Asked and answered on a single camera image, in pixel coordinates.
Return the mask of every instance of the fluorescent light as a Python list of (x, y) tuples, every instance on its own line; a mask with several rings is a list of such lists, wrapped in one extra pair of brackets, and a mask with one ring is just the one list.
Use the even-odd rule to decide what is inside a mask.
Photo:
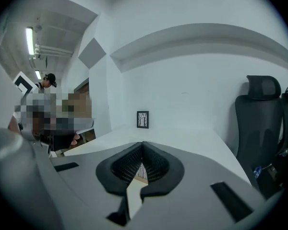
[(40, 77), (39, 71), (35, 71), (35, 74), (36, 74), (36, 76), (37, 76), (38, 79), (42, 79), (42, 78)]
[(30, 55), (34, 55), (34, 48), (33, 48), (33, 28), (27, 27), (25, 29), (25, 34), (27, 36), (27, 44), (28, 44), (28, 50)]

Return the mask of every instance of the person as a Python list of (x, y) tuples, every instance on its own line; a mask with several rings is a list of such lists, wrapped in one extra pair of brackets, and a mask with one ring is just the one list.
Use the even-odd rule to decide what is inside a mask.
[(56, 83), (56, 76), (52, 73), (46, 74), (41, 82), (35, 83), (35, 85), (38, 87), (38, 89), (44, 93), (46, 88), (49, 88), (51, 85), (53, 87), (57, 87)]
[[(17, 123), (17, 119), (12, 116), (12, 119), (9, 123), (8, 129), (16, 134), (22, 135), (19, 129), (19, 125)], [(76, 145), (78, 142), (76, 140), (80, 139), (80, 136), (78, 134), (75, 134), (73, 137), (71, 145)]]

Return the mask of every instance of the small framed picture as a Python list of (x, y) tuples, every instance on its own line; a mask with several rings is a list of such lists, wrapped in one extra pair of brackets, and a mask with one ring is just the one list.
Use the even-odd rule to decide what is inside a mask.
[(139, 111), (136, 114), (137, 118), (137, 128), (149, 128), (149, 112), (148, 111)]

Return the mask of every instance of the black foam padding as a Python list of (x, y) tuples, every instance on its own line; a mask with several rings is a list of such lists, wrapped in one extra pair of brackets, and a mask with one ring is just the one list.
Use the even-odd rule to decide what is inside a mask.
[(272, 100), (281, 94), (279, 82), (271, 76), (246, 76), (249, 80), (248, 97), (255, 100)]
[(101, 161), (96, 176), (108, 193), (124, 196), (126, 189), (141, 166), (141, 142)]
[(237, 159), (254, 185), (251, 171), (268, 166), (278, 151), (283, 107), (280, 98), (253, 100), (247, 95), (238, 96), (235, 106), (239, 128)]
[(111, 165), (111, 171), (128, 186), (141, 166), (141, 158), (142, 149), (139, 146), (116, 160)]
[(252, 213), (251, 208), (225, 182), (210, 186), (236, 222)]
[(184, 167), (173, 155), (148, 142), (142, 143), (142, 162), (147, 172), (148, 186), (141, 189), (141, 199), (163, 196), (171, 192), (182, 180)]
[(60, 172), (60, 171), (69, 170), (69, 169), (72, 169), (72, 168), (75, 168), (75, 167), (78, 167), (78, 166), (79, 165), (77, 163), (73, 162), (73, 163), (66, 163), (66, 164), (54, 166), (54, 169), (57, 172)]
[(167, 156), (162, 156), (161, 150), (155, 150), (155, 147), (144, 142), (142, 148), (142, 162), (147, 173), (148, 183), (160, 180), (169, 170)]
[(142, 200), (147, 196), (168, 194), (184, 175), (180, 160), (147, 142), (138, 142), (101, 161), (96, 176), (108, 193), (124, 196), (141, 164), (146, 169), (149, 183), (141, 189)]

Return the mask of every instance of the white desk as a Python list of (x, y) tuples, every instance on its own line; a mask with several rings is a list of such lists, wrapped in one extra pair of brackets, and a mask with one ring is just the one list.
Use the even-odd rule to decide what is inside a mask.
[(65, 152), (65, 156), (101, 151), (130, 142), (151, 141), (213, 159), (250, 183), (236, 157), (213, 130), (121, 128)]

